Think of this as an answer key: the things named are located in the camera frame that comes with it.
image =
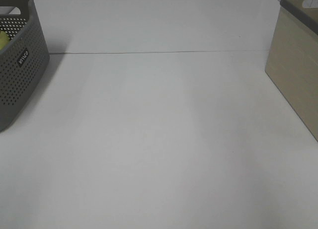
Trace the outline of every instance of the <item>white surface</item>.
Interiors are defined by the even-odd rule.
[[[0,228],[316,229],[318,143],[266,58],[53,55],[0,134]]]
[[[269,50],[277,0],[35,0],[52,53]]]

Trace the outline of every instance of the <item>basket handle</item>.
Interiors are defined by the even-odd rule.
[[[29,0],[0,0],[0,6],[13,6],[17,7],[20,10],[20,16],[21,18],[29,19]],[[8,14],[0,14],[0,17],[9,17]]]

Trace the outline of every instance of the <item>perforated basket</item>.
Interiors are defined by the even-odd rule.
[[[49,62],[34,0],[0,0],[14,6],[19,15],[0,15],[0,29],[10,42],[0,50],[0,131],[8,127],[23,108]]]

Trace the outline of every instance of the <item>beige storage box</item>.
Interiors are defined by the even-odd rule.
[[[318,0],[281,0],[265,71],[318,140]]]

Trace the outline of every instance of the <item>yellow fruit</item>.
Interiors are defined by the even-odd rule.
[[[3,49],[9,41],[9,36],[4,31],[0,30],[0,50]]]

